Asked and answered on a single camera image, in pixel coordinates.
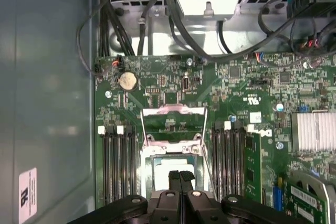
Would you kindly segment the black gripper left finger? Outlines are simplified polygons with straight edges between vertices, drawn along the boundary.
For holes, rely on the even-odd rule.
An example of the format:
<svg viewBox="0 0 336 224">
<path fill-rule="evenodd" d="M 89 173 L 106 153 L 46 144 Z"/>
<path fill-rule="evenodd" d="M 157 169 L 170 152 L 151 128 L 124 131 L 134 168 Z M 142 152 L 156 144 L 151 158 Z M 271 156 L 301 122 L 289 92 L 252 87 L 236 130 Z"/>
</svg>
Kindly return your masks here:
<svg viewBox="0 0 336 224">
<path fill-rule="evenodd" d="M 170 171 L 169 189 L 156 191 L 150 200 L 140 195 L 128 195 L 70 223 L 179 223 L 180 189 L 179 172 Z"/>
</svg>

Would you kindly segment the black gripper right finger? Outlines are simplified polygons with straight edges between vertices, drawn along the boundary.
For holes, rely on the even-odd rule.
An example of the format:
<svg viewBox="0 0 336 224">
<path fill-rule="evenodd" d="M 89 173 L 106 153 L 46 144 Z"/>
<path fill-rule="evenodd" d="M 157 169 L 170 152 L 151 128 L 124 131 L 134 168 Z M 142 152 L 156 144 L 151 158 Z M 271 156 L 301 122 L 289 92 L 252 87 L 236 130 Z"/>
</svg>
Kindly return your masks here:
<svg viewBox="0 0 336 224">
<path fill-rule="evenodd" d="M 188 223 L 308 223 L 240 195 L 228 195 L 218 202 L 206 191 L 194 190 L 194 179 L 192 172 L 180 172 Z"/>
</svg>

